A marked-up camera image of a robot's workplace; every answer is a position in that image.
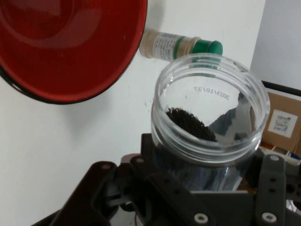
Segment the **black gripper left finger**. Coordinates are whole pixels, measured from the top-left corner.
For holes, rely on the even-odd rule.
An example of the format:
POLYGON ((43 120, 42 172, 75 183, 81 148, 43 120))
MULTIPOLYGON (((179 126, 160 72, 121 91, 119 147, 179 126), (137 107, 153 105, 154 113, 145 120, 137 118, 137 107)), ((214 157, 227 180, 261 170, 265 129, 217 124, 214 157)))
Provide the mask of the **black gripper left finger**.
POLYGON ((209 226, 203 203, 149 160, 151 135, 143 134, 141 153, 119 166, 91 165, 65 205, 39 226, 108 226, 118 209, 134 212, 145 226, 209 226))

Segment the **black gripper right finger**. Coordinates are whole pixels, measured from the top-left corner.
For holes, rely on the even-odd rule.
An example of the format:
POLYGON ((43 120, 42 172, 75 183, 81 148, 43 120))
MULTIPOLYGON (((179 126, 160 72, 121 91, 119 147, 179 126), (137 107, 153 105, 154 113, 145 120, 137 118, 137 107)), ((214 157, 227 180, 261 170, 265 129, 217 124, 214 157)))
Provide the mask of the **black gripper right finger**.
POLYGON ((301 209, 301 165, 275 153, 255 152, 246 180, 256 190, 253 226, 299 226, 301 215, 286 207, 292 201, 301 209))

